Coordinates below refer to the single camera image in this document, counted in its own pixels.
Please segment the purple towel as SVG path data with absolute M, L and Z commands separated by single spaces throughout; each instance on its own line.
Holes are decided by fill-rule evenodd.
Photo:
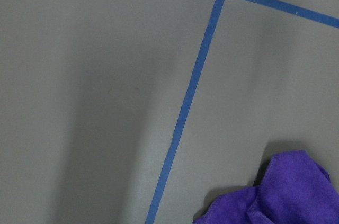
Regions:
M 338 223 L 338 192 L 305 151 L 282 152 L 258 186 L 217 197 L 195 223 Z

